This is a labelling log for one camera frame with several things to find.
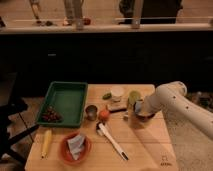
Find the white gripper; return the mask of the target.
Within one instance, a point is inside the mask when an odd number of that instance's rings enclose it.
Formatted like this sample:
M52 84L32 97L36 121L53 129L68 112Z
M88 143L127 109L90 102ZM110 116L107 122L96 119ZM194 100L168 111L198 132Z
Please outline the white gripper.
M142 101L142 109L140 113L144 116L156 114L161 110L162 105L154 94L146 96L143 100L140 101Z

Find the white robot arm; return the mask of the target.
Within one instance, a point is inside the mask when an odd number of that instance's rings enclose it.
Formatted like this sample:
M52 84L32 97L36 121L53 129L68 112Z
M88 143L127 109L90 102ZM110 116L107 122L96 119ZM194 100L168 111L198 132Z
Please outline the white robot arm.
M137 100L133 111L137 117L149 118L163 108L184 115L202 133L213 140L213 113L186 98L187 87L180 81L159 85L143 100Z

